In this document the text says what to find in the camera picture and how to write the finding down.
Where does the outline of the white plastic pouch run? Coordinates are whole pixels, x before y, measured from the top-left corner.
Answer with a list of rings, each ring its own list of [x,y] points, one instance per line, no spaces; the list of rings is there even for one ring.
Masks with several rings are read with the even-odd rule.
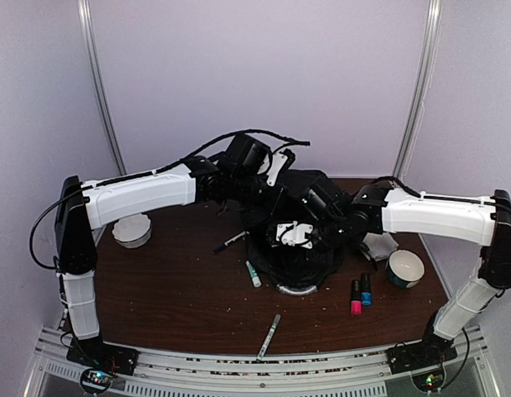
[[[378,262],[389,258],[398,250],[399,244],[387,232],[383,234],[368,233],[359,248],[368,261]]]

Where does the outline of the black student backpack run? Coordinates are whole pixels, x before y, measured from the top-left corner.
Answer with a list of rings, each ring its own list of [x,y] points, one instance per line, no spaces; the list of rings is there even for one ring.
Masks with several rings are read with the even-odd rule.
[[[344,246],[316,246],[314,219],[300,202],[300,194],[312,184],[336,186],[320,170],[286,170],[277,179],[275,187],[282,188],[283,193],[270,218],[249,218],[240,207],[242,225],[249,232],[247,260],[275,285],[318,287],[338,270],[343,260]],[[341,190],[329,206],[346,208],[350,202],[351,196]]]

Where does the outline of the thin green white pen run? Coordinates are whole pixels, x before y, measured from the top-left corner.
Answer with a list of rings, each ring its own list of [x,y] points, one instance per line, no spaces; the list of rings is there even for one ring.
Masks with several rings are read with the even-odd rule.
[[[273,322],[272,324],[270,325],[270,328],[265,336],[265,339],[260,347],[260,350],[258,351],[257,355],[256,355],[256,361],[257,362],[262,362],[264,357],[265,357],[265,354],[267,353],[267,350],[271,344],[271,341],[273,339],[273,336],[275,335],[275,331],[277,329],[277,327],[279,326],[279,322],[281,320],[281,314],[280,313],[277,313],[273,319]]]

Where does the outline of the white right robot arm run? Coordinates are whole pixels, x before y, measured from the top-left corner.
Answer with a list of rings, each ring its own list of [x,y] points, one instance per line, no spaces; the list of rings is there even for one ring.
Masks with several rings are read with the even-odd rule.
[[[415,358],[433,364],[465,325],[511,289],[511,199],[505,190],[476,197],[415,192],[378,183],[325,208],[327,222],[313,229],[315,247],[329,248],[368,233],[417,234],[425,242],[469,246],[467,280],[429,319]]]

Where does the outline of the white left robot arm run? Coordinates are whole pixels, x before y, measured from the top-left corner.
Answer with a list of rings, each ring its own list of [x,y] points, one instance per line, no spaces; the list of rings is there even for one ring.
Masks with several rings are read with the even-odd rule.
[[[228,155],[215,161],[200,155],[178,160],[162,169],[114,179],[82,182],[67,178],[55,212],[57,254],[51,269],[60,281],[78,354],[92,367],[109,361],[111,348],[102,337],[97,314],[94,276],[98,253],[93,231],[113,225],[115,239],[137,248],[148,242],[150,211],[206,201],[239,203],[268,201],[283,155]]]

